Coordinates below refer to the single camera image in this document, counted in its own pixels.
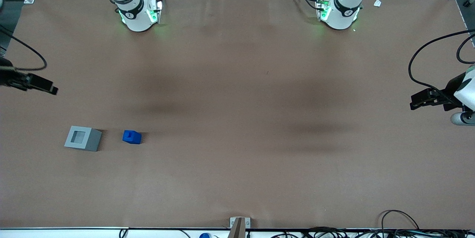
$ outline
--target blue block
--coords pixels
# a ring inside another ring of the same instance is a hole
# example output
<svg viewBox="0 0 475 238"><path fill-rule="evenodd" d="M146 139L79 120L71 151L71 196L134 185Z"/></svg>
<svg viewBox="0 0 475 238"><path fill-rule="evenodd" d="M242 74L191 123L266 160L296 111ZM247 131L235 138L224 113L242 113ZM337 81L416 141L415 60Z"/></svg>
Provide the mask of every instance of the blue block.
<svg viewBox="0 0 475 238"><path fill-rule="evenodd" d="M142 141L142 135L136 132L135 130L125 130L124 136L122 136L122 140L133 145L139 145Z"/></svg>

